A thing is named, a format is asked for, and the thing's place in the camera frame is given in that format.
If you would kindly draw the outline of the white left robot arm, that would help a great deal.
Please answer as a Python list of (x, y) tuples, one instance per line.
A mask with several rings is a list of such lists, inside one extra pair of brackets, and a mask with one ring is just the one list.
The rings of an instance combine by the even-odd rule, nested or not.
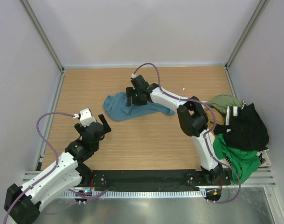
[(84, 162), (99, 150), (99, 142), (111, 132), (103, 114), (95, 119), (90, 109), (72, 115), (78, 119), (75, 129), (79, 138), (69, 143), (64, 152), (41, 173), (21, 186), (11, 185), (7, 189), (4, 223), (11, 217), (17, 224), (32, 224), (40, 213), (58, 196), (78, 185), (88, 186), (92, 170)]

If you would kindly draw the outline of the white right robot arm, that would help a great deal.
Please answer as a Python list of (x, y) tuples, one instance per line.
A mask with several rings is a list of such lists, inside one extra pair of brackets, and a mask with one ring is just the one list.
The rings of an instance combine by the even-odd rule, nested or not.
[(213, 185), (220, 179), (222, 165), (215, 160), (213, 146), (208, 131), (208, 117), (204, 104), (197, 97), (181, 97), (158, 84), (149, 84), (142, 75), (132, 74), (132, 87), (126, 88), (127, 106), (142, 106), (150, 102), (165, 106), (177, 113), (183, 133), (194, 141), (201, 161), (202, 178)]

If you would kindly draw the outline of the blue tank top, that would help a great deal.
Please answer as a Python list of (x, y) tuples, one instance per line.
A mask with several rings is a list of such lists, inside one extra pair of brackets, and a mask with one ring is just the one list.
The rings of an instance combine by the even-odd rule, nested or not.
[(174, 115), (175, 112), (163, 105), (148, 102), (146, 105), (127, 106), (127, 98), (125, 92), (119, 92), (115, 95), (106, 97), (103, 103), (103, 109), (107, 116), (114, 121), (124, 121), (136, 117), (161, 112), (167, 116)]

